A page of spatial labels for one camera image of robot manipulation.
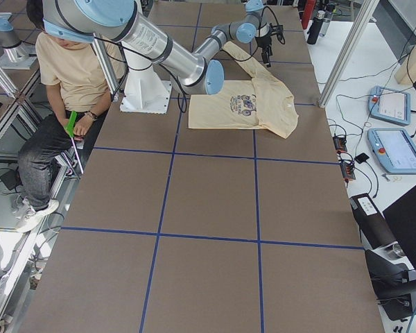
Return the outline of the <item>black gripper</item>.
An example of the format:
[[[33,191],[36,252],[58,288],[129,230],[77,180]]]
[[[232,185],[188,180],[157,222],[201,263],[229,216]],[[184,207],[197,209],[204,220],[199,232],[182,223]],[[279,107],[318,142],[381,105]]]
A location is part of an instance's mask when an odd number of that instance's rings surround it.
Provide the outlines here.
[[[261,58],[262,62],[265,66],[271,67],[270,58],[272,56],[272,49],[270,48],[272,44],[272,36],[271,34],[266,34],[261,37],[255,37],[257,46],[261,48]]]

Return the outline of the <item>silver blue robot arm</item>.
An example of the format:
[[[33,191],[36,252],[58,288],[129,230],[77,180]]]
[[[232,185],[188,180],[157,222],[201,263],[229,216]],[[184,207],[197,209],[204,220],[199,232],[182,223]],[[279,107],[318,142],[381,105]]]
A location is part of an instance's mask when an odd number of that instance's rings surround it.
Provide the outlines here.
[[[217,94],[224,69],[207,55],[190,53],[149,22],[135,1],[43,1],[44,30],[53,37],[92,43],[96,34],[161,64],[187,94]]]
[[[262,62],[270,67],[272,56],[272,37],[279,40],[283,28],[278,24],[270,23],[265,15],[265,6],[262,1],[247,1],[245,4],[245,17],[241,21],[219,24],[212,28],[204,42],[193,51],[194,55],[211,60],[220,52],[227,42],[238,41],[243,44],[255,40],[257,48],[261,49]]]

